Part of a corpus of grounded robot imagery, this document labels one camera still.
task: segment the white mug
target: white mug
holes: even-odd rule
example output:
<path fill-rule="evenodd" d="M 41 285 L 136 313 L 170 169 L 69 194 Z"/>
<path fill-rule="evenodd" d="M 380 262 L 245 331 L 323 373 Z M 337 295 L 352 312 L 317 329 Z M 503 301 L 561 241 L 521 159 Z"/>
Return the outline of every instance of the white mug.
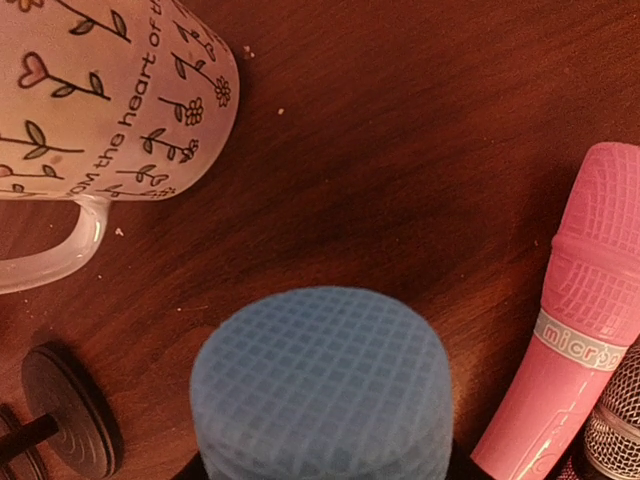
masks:
<path fill-rule="evenodd" d="M 67 240 L 0 260 L 0 293 L 82 267 L 109 204 L 161 200 L 216 160 L 238 108 L 229 47 L 178 0 L 0 2 L 0 200 L 72 200 Z"/>

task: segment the brown wooden surface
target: brown wooden surface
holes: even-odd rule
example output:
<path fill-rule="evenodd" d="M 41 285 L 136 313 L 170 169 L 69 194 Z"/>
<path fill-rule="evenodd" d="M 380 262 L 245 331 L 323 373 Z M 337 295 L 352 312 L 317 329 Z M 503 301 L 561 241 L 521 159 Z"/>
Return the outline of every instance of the brown wooden surface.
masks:
<path fill-rule="evenodd" d="M 213 329 L 270 293 L 357 285 L 442 336 L 470 451 L 531 336 L 587 148 L 640 141 L 634 2 L 187 4 L 238 56 L 228 146 L 186 194 L 117 204 L 81 272 L 0 297 L 0 399 L 27 419 L 20 362 L 61 339 L 120 421 L 119 479 L 169 478 L 196 448 L 189 372 Z M 75 212 L 1 203 L 0 256 L 61 241 Z"/>

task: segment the blue microphone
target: blue microphone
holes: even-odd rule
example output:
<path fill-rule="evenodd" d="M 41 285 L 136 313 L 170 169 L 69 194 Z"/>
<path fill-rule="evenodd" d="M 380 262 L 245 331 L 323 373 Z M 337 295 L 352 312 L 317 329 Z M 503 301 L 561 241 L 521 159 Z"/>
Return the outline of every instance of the blue microphone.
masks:
<path fill-rule="evenodd" d="M 191 376 L 212 480 L 445 478 L 445 349 L 405 304 L 363 289 L 273 295 L 202 347 Z"/>

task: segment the pink microphone grille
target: pink microphone grille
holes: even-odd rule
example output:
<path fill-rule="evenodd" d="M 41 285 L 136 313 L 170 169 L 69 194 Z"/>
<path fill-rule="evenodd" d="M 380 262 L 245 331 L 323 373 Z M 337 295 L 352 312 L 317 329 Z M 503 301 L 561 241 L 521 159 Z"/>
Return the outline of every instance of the pink microphone grille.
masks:
<path fill-rule="evenodd" d="M 640 148 L 587 153 L 553 240 L 544 310 L 581 333 L 630 345 L 640 332 Z"/>

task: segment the label band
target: label band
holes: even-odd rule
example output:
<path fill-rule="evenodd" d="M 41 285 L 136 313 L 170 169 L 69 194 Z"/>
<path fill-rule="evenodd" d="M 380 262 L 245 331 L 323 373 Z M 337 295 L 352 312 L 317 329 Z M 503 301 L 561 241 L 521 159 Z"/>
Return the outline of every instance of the label band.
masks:
<path fill-rule="evenodd" d="M 628 348 L 610 345 L 580 333 L 558 322 L 544 310 L 540 310 L 533 333 L 560 355 L 602 372 L 613 372 Z"/>

